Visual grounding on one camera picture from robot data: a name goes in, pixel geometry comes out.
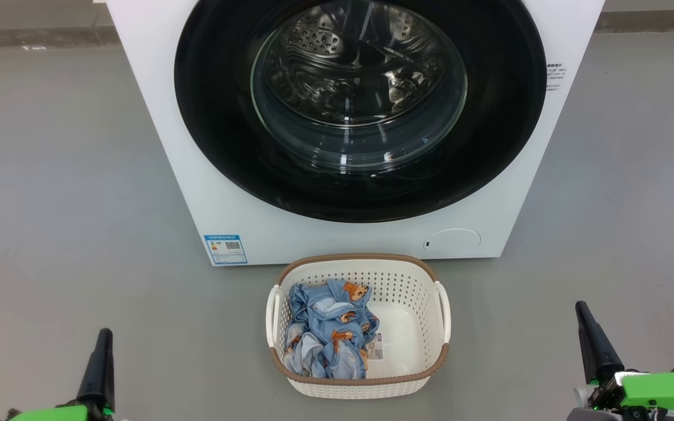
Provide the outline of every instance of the green cover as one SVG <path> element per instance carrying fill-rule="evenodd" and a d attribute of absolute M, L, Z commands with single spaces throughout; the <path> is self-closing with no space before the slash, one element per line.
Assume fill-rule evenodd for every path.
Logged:
<path fill-rule="evenodd" d="M 77 405 L 30 410 L 15 416 L 12 421 L 86 421 L 86 419 L 88 419 L 88 408 Z"/>
<path fill-rule="evenodd" d="M 652 373 L 623 378 L 623 406 L 674 410 L 674 373 Z"/>

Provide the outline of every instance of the clothes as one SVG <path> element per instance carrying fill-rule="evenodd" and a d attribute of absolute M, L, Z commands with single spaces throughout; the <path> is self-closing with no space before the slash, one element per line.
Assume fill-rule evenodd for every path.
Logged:
<path fill-rule="evenodd" d="M 337 279 L 318 287 L 294 285 L 286 367 L 319 378 L 365 378 L 364 346 L 379 326 L 378 318 L 366 307 L 371 292 L 369 286 Z"/>

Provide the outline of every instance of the white washing machine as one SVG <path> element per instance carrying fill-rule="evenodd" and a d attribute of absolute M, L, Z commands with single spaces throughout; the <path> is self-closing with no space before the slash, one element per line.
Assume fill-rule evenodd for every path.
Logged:
<path fill-rule="evenodd" d="M 108 0 L 214 265 L 500 256 L 603 0 Z"/>

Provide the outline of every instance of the brown basket rim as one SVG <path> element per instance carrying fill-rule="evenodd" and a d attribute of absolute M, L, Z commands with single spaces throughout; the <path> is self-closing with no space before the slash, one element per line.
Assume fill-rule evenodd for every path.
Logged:
<path fill-rule="evenodd" d="M 277 285 L 282 285 L 284 278 L 296 267 L 303 266 L 304 264 L 309 263 L 318 263 L 321 261 L 335 261 L 335 260 L 406 261 L 408 263 L 420 266 L 423 270 L 425 270 L 425 272 L 427 272 L 429 277 L 431 277 L 431 279 L 434 282 L 438 282 L 436 272 L 434 272 L 433 269 L 431 269 L 431 267 L 428 266 L 428 264 L 426 264 L 419 258 L 414 258 L 412 256 L 405 256 L 405 255 L 394 255 L 388 253 L 343 253 L 335 255 L 313 256 L 294 261 L 293 263 L 286 266 L 285 269 L 283 269 L 283 272 L 280 274 L 280 277 L 277 280 Z M 385 378 L 362 378 L 357 380 L 344 380 L 339 378 L 313 378 L 297 375 L 292 371 L 288 370 L 288 368 L 284 366 L 283 362 L 280 361 L 279 357 L 277 356 L 277 350 L 275 349 L 275 347 L 270 347 L 270 354 L 272 355 L 272 360 L 275 363 L 277 369 L 281 373 L 283 373 L 284 376 L 291 379 L 292 381 L 297 381 L 299 383 L 306 383 L 306 384 L 320 384 L 323 386 L 378 386 L 382 384 L 395 384 L 395 383 L 405 383 L 407 381 L 419 381 L 424 378 L 430 377 L 431 375 L 433 375 L 433 373 L 436 373 L 436 371 L 438 371 L 439 368 L 441 368 L 444 361 L 446 361 L 446 356 L 449 354 L 449 344 L 448 343 L 443 344 L 443 346 L 441 346 L 441 353 L 439 354 L 438 359 L 436 359 L 436 362 L 430 367 L 426 368 L 426 370 L 420 371 L 420 373 L 415 373 L 414 375 L 402 375 Z"/>

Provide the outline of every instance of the concrete floor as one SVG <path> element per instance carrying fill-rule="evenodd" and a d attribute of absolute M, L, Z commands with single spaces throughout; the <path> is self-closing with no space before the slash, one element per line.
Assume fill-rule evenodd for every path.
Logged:
<path fill-rule="evenodd" d="M 502 258 L 433 261 L 446 365 L 415 395 L 308 399 L 273 367 L 281 267 L 213 269 L 123 51 L 0 51 L 0 416 L 74 397 L 115 332 L 117 419 L 562 420 L 573 303 L 674 366 L 674 34 L 597 35 Z"/>

